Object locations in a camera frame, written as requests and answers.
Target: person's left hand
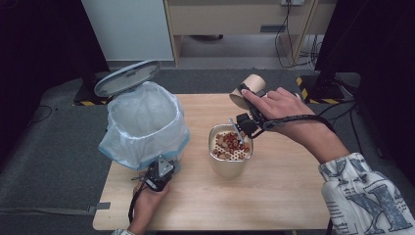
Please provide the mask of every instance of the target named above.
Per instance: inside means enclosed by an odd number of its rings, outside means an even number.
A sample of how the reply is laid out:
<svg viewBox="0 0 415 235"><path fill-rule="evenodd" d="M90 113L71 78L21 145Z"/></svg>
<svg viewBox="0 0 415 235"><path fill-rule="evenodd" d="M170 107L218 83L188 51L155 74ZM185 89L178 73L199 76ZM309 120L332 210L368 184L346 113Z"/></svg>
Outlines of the person's left hand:
<svg viewBox="0 0 415 235"><path fill-rule="evenodd" d="M135 192L140 188L141 182L135 186L133 190L133 196ZM161 192L155 192L150 188L144 189L134 205L134 218L128 227L128 231L141 235L145 234L147 226L150 224L157 207L159 206L162 199L170 191L169 183L165 185Z"/></svg>

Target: trash bin lid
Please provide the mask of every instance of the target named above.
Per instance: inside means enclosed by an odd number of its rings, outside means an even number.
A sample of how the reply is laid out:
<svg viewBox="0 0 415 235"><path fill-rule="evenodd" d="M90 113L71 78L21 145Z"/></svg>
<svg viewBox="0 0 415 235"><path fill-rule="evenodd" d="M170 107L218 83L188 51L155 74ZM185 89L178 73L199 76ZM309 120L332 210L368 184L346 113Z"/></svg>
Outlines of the trash bin lid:
<svg viewBox="0 0 415 235"><path fill-rule="evenodd" d="M160 65L158 61L144 61L115 71L95 85L95 94L99 97L109 97L137 87L152 79L159 71Z"/></svg>

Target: gray carpet floor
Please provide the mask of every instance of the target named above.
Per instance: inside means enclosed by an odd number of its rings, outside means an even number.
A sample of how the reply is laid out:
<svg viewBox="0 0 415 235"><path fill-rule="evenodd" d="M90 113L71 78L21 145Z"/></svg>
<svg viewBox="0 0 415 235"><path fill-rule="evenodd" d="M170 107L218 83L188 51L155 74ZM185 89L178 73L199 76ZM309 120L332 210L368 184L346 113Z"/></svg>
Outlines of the gray carpet floor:
<svg viewBox="0 0 415 235"><path fill-rule="evenodd" d="M299 92L296 78L309 70L161 70L154 82L171 93L230 93L251 73L262 76L266 89L283 86ZM0 175L0 209L65 209L85 212L100 200L111 161L97 149L105 135L107 107L73 106L81 85L76 79L49 89L33 115L32 123L12 152L12 159ZM325 113L327 119L346 112L352 103L338 105ZM309 105L317 114L329 105ZM400 189L415 212L415 189L392 160L381 159L363 118L352 112L362 152L373 169L382 172ZM359 152L349 115L332 119L334 127L352 152ZM0 234L111 234L92 227L93 215L49 213L0 213ZM211 234L168 233L167 234ZM291 231L239 231L232 234L291 234ZM324 234L303 230L298 234Z"/></svg>

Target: plastic bag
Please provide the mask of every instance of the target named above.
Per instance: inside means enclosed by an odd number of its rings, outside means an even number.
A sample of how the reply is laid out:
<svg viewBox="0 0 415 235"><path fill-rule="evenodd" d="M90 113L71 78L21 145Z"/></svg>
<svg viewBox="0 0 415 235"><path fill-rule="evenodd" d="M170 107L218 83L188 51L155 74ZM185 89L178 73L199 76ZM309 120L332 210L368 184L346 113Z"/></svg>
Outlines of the plastic bag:
<svg viewBox="0 0 415 235"><path fill-rule="evenodd" d="M155 158L180 160L190 132L178 99L152 81L108 104L108 130L98 149L113 161L140 170Z"/></svg>

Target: table top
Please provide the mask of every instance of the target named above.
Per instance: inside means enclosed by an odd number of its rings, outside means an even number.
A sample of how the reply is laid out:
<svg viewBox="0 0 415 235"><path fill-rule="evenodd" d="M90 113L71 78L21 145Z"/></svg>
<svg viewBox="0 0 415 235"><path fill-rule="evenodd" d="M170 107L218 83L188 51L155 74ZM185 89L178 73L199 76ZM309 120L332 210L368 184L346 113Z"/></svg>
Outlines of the table top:
<svg viewBox="0 0 415 235"><path fill-rule="evenodd" d="M291 139L264 132L254 140L254 153L245 171L225 179L210 166L208 135L218 124L246 111L228 94L176 95L185 111L190 141L180 160L181 171L170 181L170 192L161 202L149 230L292 230L325 229L329 213L321 196L324 182L318 161ZM101 203L96 230L115 230L129 225L131 181L138 175L113 163Z"/></svg>

